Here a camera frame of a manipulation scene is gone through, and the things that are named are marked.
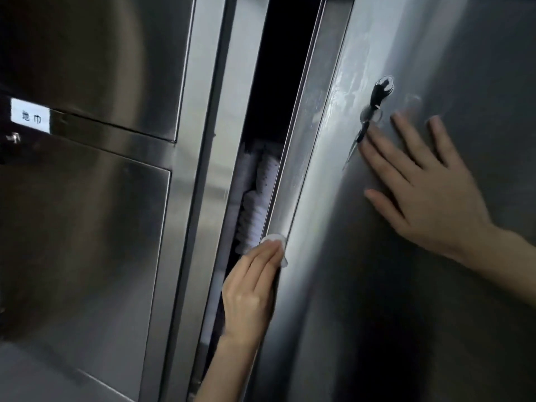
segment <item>white label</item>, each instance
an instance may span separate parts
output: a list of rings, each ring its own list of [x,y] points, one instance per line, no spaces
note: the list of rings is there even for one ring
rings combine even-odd
[[[11,99],[11,121],[50,134],[50,109],[48,107]]]

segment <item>stacked towels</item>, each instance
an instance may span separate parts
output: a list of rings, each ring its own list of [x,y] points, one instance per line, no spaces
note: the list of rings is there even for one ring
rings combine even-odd
[[[262,148],[260,162],[257,166],[255,190],[244,195],[242,210],[238,217],[236,239],[239,244],[235,249],[238,254],[247,253],[257,246],[262,238],[279,169],[279,152],[280,146],[264,145]]]

